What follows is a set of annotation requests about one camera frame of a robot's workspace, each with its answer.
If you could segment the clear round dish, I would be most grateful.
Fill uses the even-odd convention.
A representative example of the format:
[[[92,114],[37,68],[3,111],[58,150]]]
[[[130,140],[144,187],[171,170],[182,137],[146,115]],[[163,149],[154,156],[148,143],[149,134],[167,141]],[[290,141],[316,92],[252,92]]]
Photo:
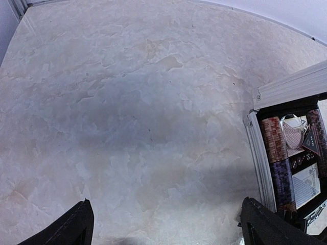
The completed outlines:
[[[286,125],[301,133],[305,133],[307,130],[307,122],[292,113],[282,116],[280,119],[280,125],[284,133],[286,131]]]

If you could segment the red playing card deck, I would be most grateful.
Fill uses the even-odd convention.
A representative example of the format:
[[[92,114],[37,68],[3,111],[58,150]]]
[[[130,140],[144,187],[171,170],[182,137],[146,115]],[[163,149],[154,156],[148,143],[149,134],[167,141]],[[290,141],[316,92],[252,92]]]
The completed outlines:
[[[307,127],[308,127],[307,117],[305,115],[298,116],[298,117],[301,117],[302,120],[305,120],[307,122]],[[283,134],[284,134],[287,153],[289,157],[304,151],[304,148],[302,147],[302,142],[304,140],[305,133],[301,133],[286,125],[286,131],[285,133],[283,132]]]

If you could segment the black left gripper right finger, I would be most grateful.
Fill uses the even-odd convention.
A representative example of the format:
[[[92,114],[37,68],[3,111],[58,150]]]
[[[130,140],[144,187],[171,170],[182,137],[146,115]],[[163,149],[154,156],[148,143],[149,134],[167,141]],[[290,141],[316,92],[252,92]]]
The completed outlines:
[[[296,211],[270,211],[254,198],[242,203],[240,227],[245,245],[326,244],[326,229],[318,235],[307,234],[306,219]]]

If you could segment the black triangular button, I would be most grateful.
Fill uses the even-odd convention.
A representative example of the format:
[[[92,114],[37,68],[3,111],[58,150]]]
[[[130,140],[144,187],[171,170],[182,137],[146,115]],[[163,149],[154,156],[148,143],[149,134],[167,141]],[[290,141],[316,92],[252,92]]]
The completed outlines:
[[[316,128],[314,124],[310,124],[305,133],[302,147],[312,153],[320,156],[319,142],[316,134]]]

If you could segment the aluminium poker chip case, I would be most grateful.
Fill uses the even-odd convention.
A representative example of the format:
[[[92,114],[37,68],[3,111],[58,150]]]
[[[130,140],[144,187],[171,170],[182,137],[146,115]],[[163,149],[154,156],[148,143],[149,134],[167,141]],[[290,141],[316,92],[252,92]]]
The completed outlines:
[[[306,231],[326,207],[326,62],[256,87],[244,117],[262,204]]]

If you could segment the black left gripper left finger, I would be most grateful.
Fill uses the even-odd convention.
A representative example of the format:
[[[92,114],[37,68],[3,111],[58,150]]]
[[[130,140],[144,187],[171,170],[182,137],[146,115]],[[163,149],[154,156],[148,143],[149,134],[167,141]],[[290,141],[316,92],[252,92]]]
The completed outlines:
[[[85,199],[21,244],[91,244],[93,230],[94,213]]]

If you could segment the blue playing card deck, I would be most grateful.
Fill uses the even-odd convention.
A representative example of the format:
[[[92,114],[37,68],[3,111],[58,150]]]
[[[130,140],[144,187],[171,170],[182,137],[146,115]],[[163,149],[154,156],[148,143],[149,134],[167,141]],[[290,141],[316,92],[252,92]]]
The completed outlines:
[[[292,178],[297,209],[321,193],[317,163],[299,171]]]

